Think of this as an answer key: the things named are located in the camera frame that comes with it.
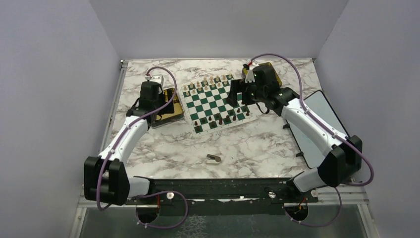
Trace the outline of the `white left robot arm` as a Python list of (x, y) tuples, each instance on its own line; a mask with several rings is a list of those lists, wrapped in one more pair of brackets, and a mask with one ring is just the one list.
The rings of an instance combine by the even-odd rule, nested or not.
[(157, 116), (174, 112), (176, 89), (164, 89), (161, 83), (154, 81), (143, 82), (140, 97), (127, 110), (118, 134), (98, 156), (89, 156), (85, 160), (84, 196), (87, 200), (95, 201), (100, 210), (104, 209), (101, 203), (123, 205), (131, 197), (138, 197), (146, 204), (155, 199), (156, 191), (150, 186), (150, 180), (130, 178), (125, 165)]

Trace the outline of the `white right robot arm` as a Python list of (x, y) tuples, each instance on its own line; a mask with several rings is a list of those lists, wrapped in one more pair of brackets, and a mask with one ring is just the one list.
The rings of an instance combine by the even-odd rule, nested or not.
[(318, 167), (287, 181), (289, 200), (297, 202), (315, 188), (337, 187), (361, 168), (361, 139), (355, 135), (346, 137), (314, 114), (297, 92), (279, 84), (273, 66), (261, 64), (249, 69), (245, 78), (231, 80), (226, 99), (230, 106), (238, 105), (239, 93), (244, 105), (264, 103), (269, 110), (299, 128), (324, 156)]

